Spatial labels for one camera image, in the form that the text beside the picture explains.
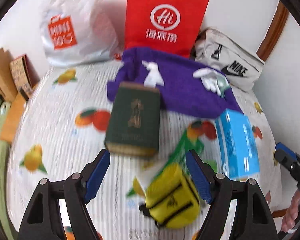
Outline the person's right hand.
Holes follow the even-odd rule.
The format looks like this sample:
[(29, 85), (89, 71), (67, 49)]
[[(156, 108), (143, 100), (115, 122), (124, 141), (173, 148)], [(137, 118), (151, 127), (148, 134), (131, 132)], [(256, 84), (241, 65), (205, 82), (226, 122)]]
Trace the person's right hand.
[(281, 231), (288, 232), (288, 230), (294, 228), (295, 220), (298, 217), (298, 205), (300, 201), (300, 191), (296, 190), (292, 197), (291, 204), (287, 209), (281, 223)]

